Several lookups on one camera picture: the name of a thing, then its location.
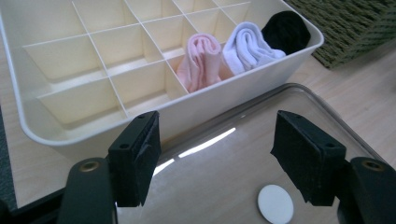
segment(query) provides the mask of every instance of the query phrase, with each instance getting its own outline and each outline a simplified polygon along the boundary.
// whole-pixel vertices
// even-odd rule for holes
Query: dark mat
[[[17,208],[14,182],[9,162],[6,132],[0,107],[0,200],[8,205],[9,210]]]

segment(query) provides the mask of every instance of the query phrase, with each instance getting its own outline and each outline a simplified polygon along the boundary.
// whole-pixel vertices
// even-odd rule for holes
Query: wooden table
[[[332,71],[313,57],[290,78],[322,97],[390,165],[396,167],[396,41]],[[73,162],[21,129],[3,44],[0,100],[18,206],[62,188]]]

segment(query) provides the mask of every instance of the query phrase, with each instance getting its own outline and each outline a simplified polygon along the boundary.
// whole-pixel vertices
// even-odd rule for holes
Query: white round disc
[[[259,193],[259,208],[271,223],[285,224],[293,217],[293,201],[289,194],[277,185],[267,185]]]

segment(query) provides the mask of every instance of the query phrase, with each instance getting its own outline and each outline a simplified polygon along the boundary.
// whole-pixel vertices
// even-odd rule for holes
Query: tray
[[[175,70],[191,35],[223,45],[238,23],[263,27],[293,9],[281,0],[1,0],[0,8],[21,126],[51,147],[106,149],[150,110],[161,113],[162,140],[171,139],[285,83],[323,43],[304,20],[306,49],[188,93]]]
[[[338,223],[338,201],[332,207],[305,203],[270,154],[280,109],[306,117],[345,145],[348,161],[382,161],[309,89],[285,84],[164,145],[164,168],[153,177],[145,205],[118,208],[120,223],[267,223],[257,197],[269,184],[290,194],[290,223]]]

